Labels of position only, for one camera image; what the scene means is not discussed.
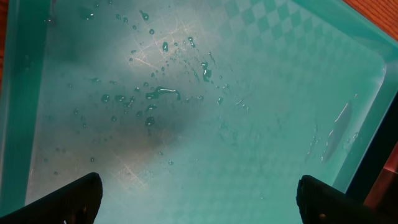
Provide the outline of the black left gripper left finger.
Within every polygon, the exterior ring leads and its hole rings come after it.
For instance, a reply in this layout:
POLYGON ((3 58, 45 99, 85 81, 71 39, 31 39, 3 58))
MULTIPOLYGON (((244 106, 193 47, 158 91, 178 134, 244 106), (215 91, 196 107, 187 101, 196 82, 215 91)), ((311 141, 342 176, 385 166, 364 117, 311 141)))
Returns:
POLYGON ((1 217, 1 223, 92 224, 103 197, 100 175, 91 172, 64 187, 1 217))

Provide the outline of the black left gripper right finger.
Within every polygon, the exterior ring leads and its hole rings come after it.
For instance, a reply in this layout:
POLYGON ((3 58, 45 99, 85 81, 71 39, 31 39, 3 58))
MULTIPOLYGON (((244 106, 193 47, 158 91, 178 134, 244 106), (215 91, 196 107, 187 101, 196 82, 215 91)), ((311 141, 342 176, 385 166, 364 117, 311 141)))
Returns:
POLYGON ((303 175, 298 182, 296 202, 303 224, 393 224, 390 217, 355 202, 328 184, 303 175))

